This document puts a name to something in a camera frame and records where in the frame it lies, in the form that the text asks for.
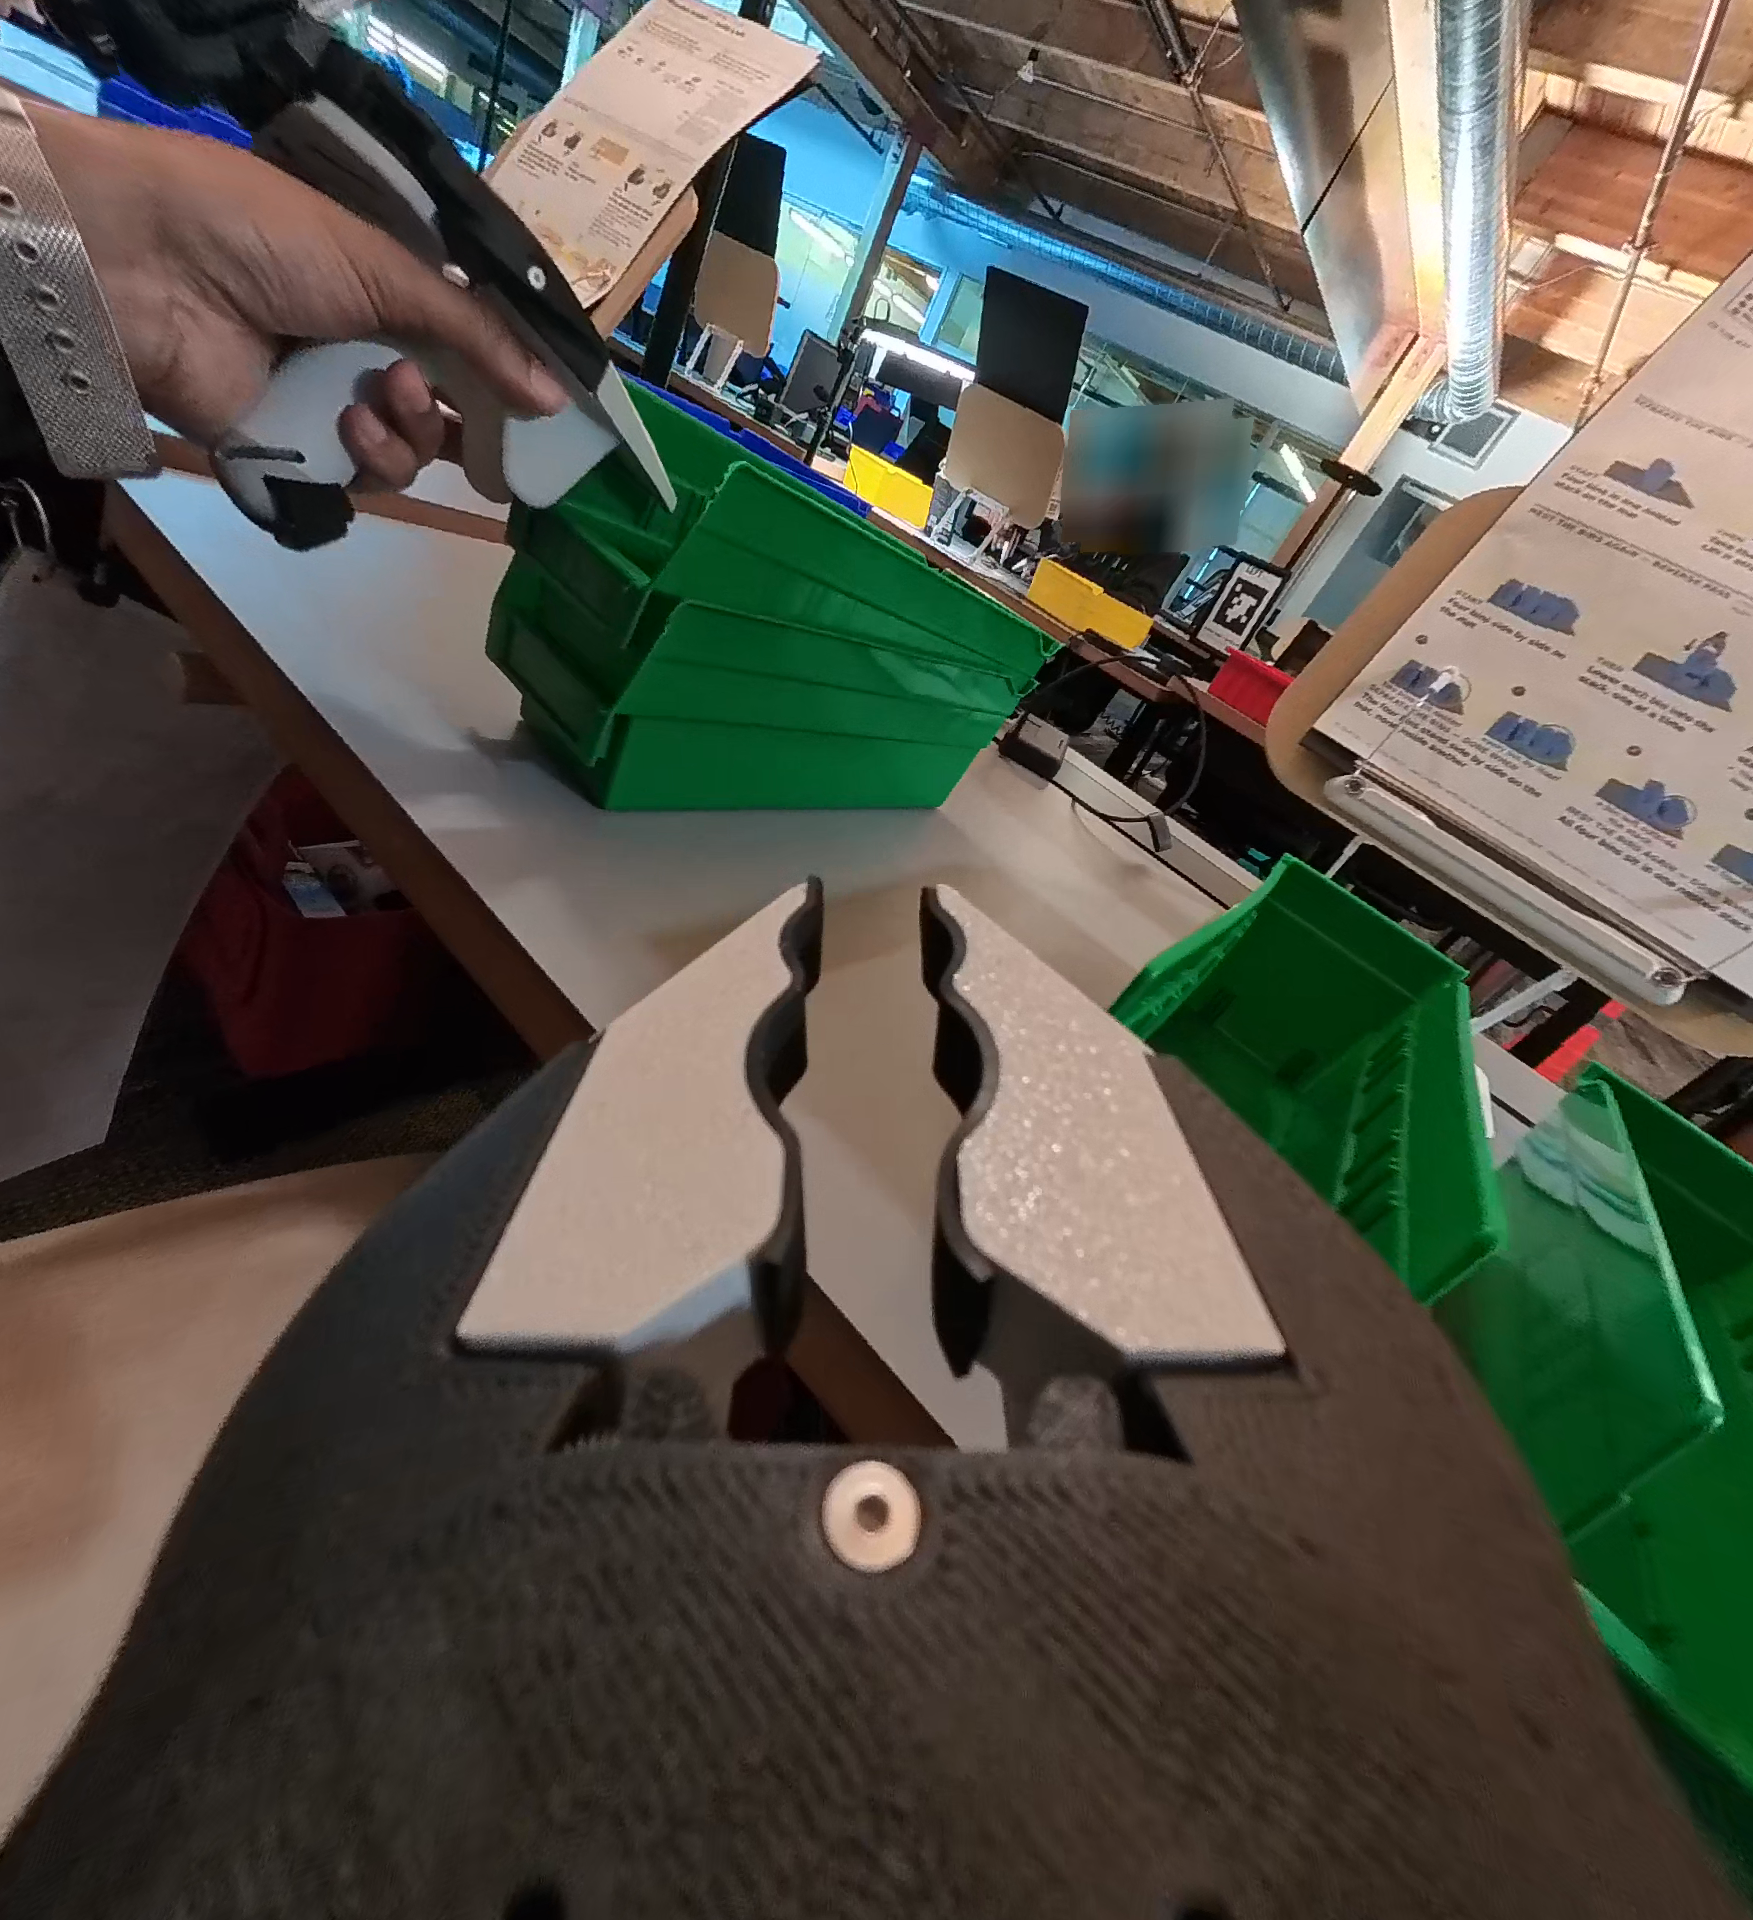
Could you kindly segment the white hanging cloth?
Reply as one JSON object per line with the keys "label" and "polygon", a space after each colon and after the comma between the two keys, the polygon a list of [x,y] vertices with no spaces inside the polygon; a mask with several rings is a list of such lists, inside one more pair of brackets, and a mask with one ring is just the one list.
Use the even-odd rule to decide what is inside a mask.
{"label": "white hanging cloth", "polygon": [[184,700],[185,638],[0,567],[0,1184],[108,1131],[174,949],[278,756]]}

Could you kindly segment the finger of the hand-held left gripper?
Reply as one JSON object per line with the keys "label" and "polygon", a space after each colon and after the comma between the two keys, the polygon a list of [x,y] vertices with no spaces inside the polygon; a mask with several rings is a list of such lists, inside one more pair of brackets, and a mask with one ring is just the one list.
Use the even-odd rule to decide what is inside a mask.
{"label": "finger of the hand-held left gripper", "polygon": [[652,485],[654,493],[663,505],[663,510],[673,513],[677,507],[677,495],[672,485],[670,468],[666,468],[645,419],[633,406],[623,376],[613,359],[597,384],[597,408],[606,426],[616,433],[621,450],[633,460],[644,479]]}

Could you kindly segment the grey desk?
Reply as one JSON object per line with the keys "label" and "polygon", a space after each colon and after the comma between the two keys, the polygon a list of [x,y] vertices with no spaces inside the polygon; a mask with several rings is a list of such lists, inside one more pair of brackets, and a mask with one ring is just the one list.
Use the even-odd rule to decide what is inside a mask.
{"label": "grey desk", "polygon": [[503,542],[362,514],[293,555],[175,472],[111,488],[104,529],[540,1059],[822,878],[809,1068],[789,1103],[814,1280],[793,1367],[851,1439],[998,1447],[998,1388],[951,1371],[930,1304],[955,1114],[933,1068],[920,889],[955,885],[1099,1004],[1222,900],[995,752],[938,810],[601,813],[517,732],[514,688],[483,654]]}

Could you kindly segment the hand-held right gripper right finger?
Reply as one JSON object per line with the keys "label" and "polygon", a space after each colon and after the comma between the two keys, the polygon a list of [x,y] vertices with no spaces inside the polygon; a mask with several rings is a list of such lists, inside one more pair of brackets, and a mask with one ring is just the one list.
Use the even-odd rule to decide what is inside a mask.
{"label": "hand-held right gripper right finger", "polygon": [[955,1114],[933,1249],[951,1370],[1044,1388],[1285,1367],[1151,1049],[947,884],[918,937]]}

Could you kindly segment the person's beige trouser leg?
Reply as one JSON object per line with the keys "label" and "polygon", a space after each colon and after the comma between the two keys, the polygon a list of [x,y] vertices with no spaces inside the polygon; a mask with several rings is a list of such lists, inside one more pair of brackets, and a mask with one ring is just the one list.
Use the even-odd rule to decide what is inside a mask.
{"label": "person's beige trouser leg", "polygon": [[0,1839],[70,1739],[239,1390],[373,1161],[0,1245]]}

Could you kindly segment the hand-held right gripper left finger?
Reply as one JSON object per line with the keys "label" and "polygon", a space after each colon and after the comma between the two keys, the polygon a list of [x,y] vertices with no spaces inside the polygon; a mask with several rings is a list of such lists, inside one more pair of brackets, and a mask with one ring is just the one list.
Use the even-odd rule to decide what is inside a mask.
{"label": "hand-held right gripper left finger", "polygon": [[810,875],[612,1021],[456,1329],[616,1367],[783,1358],[806,1273],[801,1142],[823,885]]}

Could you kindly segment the mesh metal watch band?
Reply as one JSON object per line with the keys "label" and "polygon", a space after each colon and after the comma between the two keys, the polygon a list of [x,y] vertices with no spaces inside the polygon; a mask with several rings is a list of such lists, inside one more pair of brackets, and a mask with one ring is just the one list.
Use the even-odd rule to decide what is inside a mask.
{"label": "mesh metal watch band", "polygon": [[0,348],[62,477],[156,472],[153,433],[92,260],[28,109],[2,84]]}

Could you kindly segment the rectangular metal duct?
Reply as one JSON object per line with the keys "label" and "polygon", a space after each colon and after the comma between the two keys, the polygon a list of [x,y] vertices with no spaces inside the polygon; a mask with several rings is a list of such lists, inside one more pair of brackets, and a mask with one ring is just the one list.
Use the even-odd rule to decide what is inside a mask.
{"label": "rectangular metal duct", "polygon": [[1360,414],[1421,332],[1385,3],[1237,3],[1320,305]]}

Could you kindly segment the printed instruction sheet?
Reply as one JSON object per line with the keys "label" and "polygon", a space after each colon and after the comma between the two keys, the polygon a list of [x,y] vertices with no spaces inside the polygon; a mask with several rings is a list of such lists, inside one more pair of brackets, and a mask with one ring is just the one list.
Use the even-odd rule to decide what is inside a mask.
{"label": "printed instruction sheet", "polygon": [[1326,709],[1323,808],[1651,1007],[1753,1021],[1753,252]]}

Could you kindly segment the black flat panel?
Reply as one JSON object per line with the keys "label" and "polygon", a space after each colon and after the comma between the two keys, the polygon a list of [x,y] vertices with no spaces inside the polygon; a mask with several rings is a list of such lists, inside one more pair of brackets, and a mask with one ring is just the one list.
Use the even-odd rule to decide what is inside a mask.
{"label": "black flat panel", "polygon": [[979,324],[975,385],[1063,424],[1089,306],[990,266]]}

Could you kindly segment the large yellow bin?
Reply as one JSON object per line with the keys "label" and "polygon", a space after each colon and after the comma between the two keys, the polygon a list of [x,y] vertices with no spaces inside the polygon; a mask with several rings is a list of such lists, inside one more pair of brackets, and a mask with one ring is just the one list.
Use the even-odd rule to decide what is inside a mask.
{"label": "large yellow bin", "polygon": [[884,454],[853,445],[847,454],[843,485],[871,510],[921,533],[928,526],[934,483],[918,481]]}
{"label": "large yellow bin", "polygon": [[1151,638],[1149,611],[1129,607],[1053,556],[1036,561],[1029,582],[1029,604],[1073,632],[1093,635],[1125,654],[1138,652]]}

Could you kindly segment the person's left hand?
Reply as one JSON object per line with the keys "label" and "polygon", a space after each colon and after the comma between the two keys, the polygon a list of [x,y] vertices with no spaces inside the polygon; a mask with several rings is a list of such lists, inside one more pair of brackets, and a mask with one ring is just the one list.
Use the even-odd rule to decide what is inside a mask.
{"label": "person's left hand", "polygon": [[297,344],[443,348],[504,414],[564,408],[552,374],[474,295],[253,154],[54,106],[28,118],[144,410],[196,448],[253,414]]}

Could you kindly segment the black white marker sign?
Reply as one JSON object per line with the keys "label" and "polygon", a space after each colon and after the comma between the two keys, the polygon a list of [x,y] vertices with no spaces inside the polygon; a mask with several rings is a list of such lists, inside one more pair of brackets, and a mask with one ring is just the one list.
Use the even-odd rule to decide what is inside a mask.
{"label": "black white marker sign", "polygon": [[1288,581],[1285,567],[1234,546],[1217,546],[1187,607],[1193,641],[1219,655],[1253,648]]}

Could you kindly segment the red storage box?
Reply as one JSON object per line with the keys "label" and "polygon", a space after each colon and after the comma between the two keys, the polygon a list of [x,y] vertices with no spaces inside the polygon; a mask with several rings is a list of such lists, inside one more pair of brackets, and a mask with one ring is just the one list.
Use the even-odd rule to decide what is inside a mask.
{"label": "red storage box", "polygon": [[423,1039],[447,959],[399,891],[349,902],[330,882],[373,860],[317,790],[286,770],[265,788],[209,875],[175,963],[248,1078],[336,1067]]}

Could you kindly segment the silver ventilation duct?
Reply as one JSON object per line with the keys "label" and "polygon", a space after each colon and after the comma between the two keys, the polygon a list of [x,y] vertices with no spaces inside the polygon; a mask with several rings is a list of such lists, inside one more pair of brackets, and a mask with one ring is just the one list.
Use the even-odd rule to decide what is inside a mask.
{"label": "silver ventilation duct", "polygon": [[1416,417],[1441,429],[1486,417],[1498,399],[1530,17],[1528,3],[1434,7],[1444,371]]}

